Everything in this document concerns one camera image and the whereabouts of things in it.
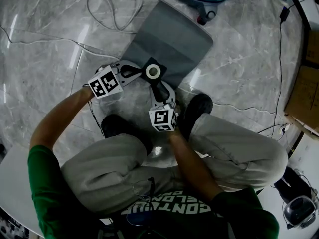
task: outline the white cube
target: white cube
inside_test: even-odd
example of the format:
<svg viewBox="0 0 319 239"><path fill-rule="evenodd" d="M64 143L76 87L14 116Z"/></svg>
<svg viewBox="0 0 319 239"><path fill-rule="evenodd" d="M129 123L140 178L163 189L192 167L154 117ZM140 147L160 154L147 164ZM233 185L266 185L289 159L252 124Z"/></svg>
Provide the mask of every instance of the white cube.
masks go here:
<svg viewBox="0 0 319 239"><path fill-rule="evenodd" d="M109 95L122 92L123 88L112 71L111 66L99 71L88 82L96 98L103 98Z"/></svg>
<svg viewBox="0 0 319 239"><path fill-rule="evenodd" d="M149 111L152 126L158 132L174 131L178 113L172 109Z"/></svg>

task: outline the t-shirt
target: t-shirt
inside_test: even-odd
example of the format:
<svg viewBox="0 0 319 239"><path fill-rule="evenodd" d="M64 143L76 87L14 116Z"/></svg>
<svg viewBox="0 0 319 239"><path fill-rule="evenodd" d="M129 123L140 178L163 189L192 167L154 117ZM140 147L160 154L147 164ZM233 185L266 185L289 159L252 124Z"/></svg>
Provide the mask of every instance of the t-shirt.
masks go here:
<svg viewBox="0 0 319 239"><path fill-rule="evenodd" d="M47 239L66 238L258 238L276 239L279 225L262 209L248 187L222 192L204 203L188 191L167 192L139 200L111 215L105 226L72 193L54 154L44 146L28 158L32 199L39 226Z"/></svg>

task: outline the brown box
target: brown box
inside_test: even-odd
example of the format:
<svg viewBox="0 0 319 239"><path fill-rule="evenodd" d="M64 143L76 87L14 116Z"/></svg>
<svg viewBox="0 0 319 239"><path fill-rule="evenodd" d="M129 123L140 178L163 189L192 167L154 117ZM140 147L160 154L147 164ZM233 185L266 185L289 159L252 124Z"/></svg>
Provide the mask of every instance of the brown box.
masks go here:
<svg viewBox="0 0 319 239"><path fill-rule="evenodd" d="M302 66L285 113L319 132L319 70Z"/></svg>
<svg viewBox="0 0 319 239"><path fill-rule="evenodd" d="M306 60L319 65L319 31L309 31Z"/></svg>

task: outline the gray floor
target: gray floor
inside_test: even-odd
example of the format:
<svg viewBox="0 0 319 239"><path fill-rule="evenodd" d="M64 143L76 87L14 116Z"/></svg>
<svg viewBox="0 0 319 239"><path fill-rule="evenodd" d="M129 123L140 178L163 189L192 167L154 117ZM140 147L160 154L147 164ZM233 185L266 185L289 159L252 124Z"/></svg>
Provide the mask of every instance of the gray floor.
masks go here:
<svg viewBox="0 0 319 239"><path fill-rule="evenodd" d="M144 0L144 6L127 30L138 30L158 0ZM165 0L196 19L196 12L177 0ZM134 2L113 0L118 25L132 13ZM109 26L110 11L103 0L92 0L91 10ZM31 42L69 38L95 52L120 56L132 35L103 29L90 18L86 0L0 0L0 23L13 41ZM240 109L256 107L275 111L279 93L279 14L282 5L276 0L228 0L219 7L217 17L204 28L211 34L214 47L206 58L182 82L177 94L185 101L191 93L203 91L216 103L232 104ZM282 25L283 91L278 111L287 102L300 57L301 19L293 8ZM18 142L28 146L32 132L41 119L59 101L78 90L101 64L112 59L93 56L74 44L43 42L32 45L9 44L0 32L0 137L8 149ZM132 120L155 138L149 122L148 85L141 79L126 86L119 99L93 100L99 121L110 113ZM215 106L213 115L260 131L273 124L274 115L255 110L240 112L232 107ZM280 143L291 144L296 130L287 133ZM276 128L274 138L280 138ZM55 154L63 164L80 150L102 139L88 105L76 116L59 139ZM149 164L173 164L165 148L157 148Z"/></svg>

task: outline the wheel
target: wheel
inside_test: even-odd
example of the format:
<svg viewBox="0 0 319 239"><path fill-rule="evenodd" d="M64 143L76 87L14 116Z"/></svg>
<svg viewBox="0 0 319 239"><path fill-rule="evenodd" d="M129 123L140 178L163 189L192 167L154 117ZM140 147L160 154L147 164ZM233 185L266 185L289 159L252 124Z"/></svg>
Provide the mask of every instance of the wheel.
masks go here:
<svg viewBox="0 0 319 239"><path fill-rule="evenodd" d="M202 26L205 26L207 21L205 21L201 16L198 16L197 23L202 25Z"/></svg>

